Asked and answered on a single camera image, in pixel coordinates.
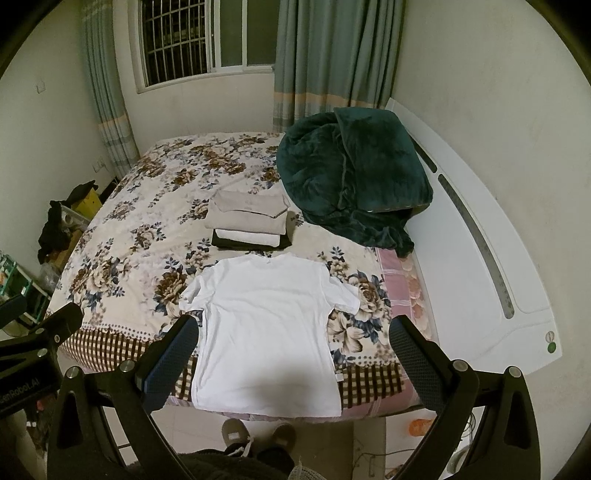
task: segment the green blanket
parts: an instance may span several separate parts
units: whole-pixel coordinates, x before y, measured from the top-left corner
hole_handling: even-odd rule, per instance
[[[413,251],[404,225],[433,190],[394,113],[348,107],[297,121],[277,151],[277,170],[304,218],[367,247]]]

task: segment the t-shirt sleeve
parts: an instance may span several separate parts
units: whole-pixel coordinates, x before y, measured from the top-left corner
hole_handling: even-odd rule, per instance
[[[338,278],[331,277],[326,267],[322,266],[322,289],[326,301],[336,309],[347,313],[357,313],[359,310],[359,290],[353,285],[342,283]]]
[[[214,292],[214,267],[203,270],[201,275],[195,278],[183,292],[178,301],[178,308],[183,312],[191,310],[203,310],[209,303]]]

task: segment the curtain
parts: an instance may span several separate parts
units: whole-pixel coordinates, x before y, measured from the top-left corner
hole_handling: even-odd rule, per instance
[[[122,179],[139,154],[117,71],[112,0],[83,0],[82,46],[99,130],[115,173]]]
[[[405,0],[281,0],[273,128],[340,106],[383,108]]]

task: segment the mattress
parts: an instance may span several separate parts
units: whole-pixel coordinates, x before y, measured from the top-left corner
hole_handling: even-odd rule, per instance
[[[112,370],[138,359],[184,313],[178,300],[204,268],[238,255],[211,245],[205,228],[209,198],[219,188],[254,194],[281,191],[275,168],[278,134],[207,134],[159,142],[118,184],[72,253],[49,306],[73,301],[82,327],[61,348],[86,371]],[[361,309],[334,310],[327,343],[335,363],[343,418],[391,414],[416,395],[388,342],[392,316],[408,315],[430,336],[427,309],[412,258],[362,247],[304,221],[295,206],[285,252],[322,262],[359,288]],[[190,312],[202,322],[201,312]],[[190,405],[198,344],[170,401]]]

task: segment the white wall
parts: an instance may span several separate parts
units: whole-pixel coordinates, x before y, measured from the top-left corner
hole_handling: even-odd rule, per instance
[[[471,166],[521,235],[563,357],[527,377],[552,478],[591,420],[591,86],[525,0],[409,0],[394,98]]]
[[[137,93],[128,2],[133,8],[136,0],[113,2],[113,29],[121,88],[140,153],[182,135],[272,130],[272,73],[201,78]]]
[[[50,200],[112,176],[80,52],[80,0],[64,0],[25,40],[0,79],[0,250],[36,274]],[[46,90],[37,93],[36,84]]]

